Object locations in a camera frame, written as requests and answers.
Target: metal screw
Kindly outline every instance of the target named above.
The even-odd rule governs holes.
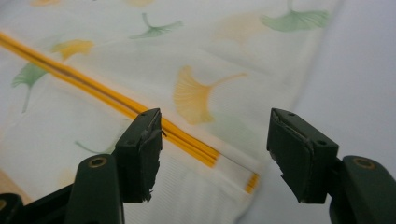
[[[375,169],[375,164],[367,159],[364,158],[354,158],[353,162],[357,164],[359,167],[368,169],[368,170],[374,170]]]
[[[88,162],[88,166],[91,168],[97,168],[103,166],[107,163],[107,159],[105,157],[96,157]]]

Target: ginkgo leaf print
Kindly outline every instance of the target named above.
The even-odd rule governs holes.
[[[154,0],[127,0],[127,2],[134,7],[145,7],[154,2]]]
[[[147,38],[147,37],[155,37],[159,35],[163,35],[169,32],[172,32],[176,28],[180,27],[183,25],[183,22],[181,21],[175,21],[174,23],[165,25],[165,26],[152,26],[149,23],[148,16],[146,13],[142,14],[143,17],[143,22],[147,25],[148,30],[141,34],[141,35],[132,35],[130,36],[131,39],[140,39],[140,38]]]
[[[90,40],[74,39],[53,46],[51,52],[60,52],[63,60],[66,60],[77,53],[87,55],[92,47],[93,43]]]
[[[194,79],[190,66],[182,67],[178,73],[178,80],[173,95],[177,113],[189,124],[212,121],[213,116],[210,114],[207,104],[210,92],[225,81],[246,75],[241,73],[225,77],[211,85],[203,85]]]
[[[43,77],[45,74],[48,72],[37,65],[33,63],[28,63],[26,64],[20,73],[14,77],[12,80],[12,87],[17,87],[20,84],[25,84],[27,85],[27,93],[26,93],[26,98],[25,102],[23,104],[23,110],[22,113],[26,112],[27,106],[29,104],[29,98],[30,98],[30,93],[32,91],[32,87],[35,85],[35,83]]]
[[[105,149],[104,151],[95,151],[95,150],[92,150],[92,149],[90,149],[90,148],[84,146],[84,145],[83,145],[82,143],[80,143],[79,141],[75,141],[75,144],[76,144],[77,146],[81,147],[82,149],[87,150],[87,151],[89,151],[89,152],[91,152],[91,153],[94,153],[94,154],[109,154],[109,153],[112,152],[112,150],[114,150],[114,146],[116,145],[116,143],[114,143],[114,145],[108,147],[108,148]]]
[[[243,46],[252,36],[265,31],[256,13],[243,13],[224,18],[214,33],[215,39],[228,39]]]
[[[30,5],[33,7],[44,7],[52,4],[59,3],[60,0],[33,0],[30,2]]]
[[[299,12],[291,8],[291,1],[288,1],[289,13],[282,17],[270,18],[262,16],[262,23],[273,30],[280,32],[292,32],[298,30],[312,30],[326,26],[329,13],[325,10],[313,10]]]

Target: white fabric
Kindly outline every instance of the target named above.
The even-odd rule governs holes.
[[[210,168],[164,141],[152,201],[125,205],[131,223],[231,223],[247,208],[253,194],[246,185],[268,160],[269,111],[291,107],[323,33],[323,27],[300,23],[264,24],[262,17],[281,18],[292,7],[315,18],[326,11],[330,22],[337,3],[35,2],[3,1],[0,31],[148,108],[159,107],[177,127],[221,153]],[[174,26],[138,38],[148,29],[145,16],[152,26]],[[92,46],[67,58],[54,50],[70,40]],[[73,182],[78,163],[92,155],[78,144],[108,152],[131,123],[48,74],[35,82],[22,113],[26,86],[11,83],[28,62],[5,49],[0,58],[0,168],[33,199]],[[184,72],[203,89],[213,84],[206,99],[210,120],[191,122],[180,113],[175,95]]]

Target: patterned cloth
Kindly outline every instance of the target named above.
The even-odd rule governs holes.
[[[270,109],[296,100],[336,4],[1,1],[0,168],[38,199],[159,107],[153,198],[127,221],[232,223],[265,184]]]

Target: screw hole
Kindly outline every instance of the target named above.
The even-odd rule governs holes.
[[[103,166],[106,163],[107,163],[107,159],[105,157],[97,157],[97,158],[93,158],[92,160],[90,160],[90,162],[88,163],[88,166],[90,166],[91,168],[96,168],[96,167]]]
[[[374,170],[374,168],[375,168],[375,164],[372,161],[369,161],[364,158],[355,158],[355,159],[353,159],[353,161],[359,167],[364,168],[364,169]]]
[[[323,140],[318,140],[318,143],[319,143],[320,145],[323,145],[323,146],[326,146],[326,145],[327,145],[327,143],[326,143],[325,141],[323,141]]]

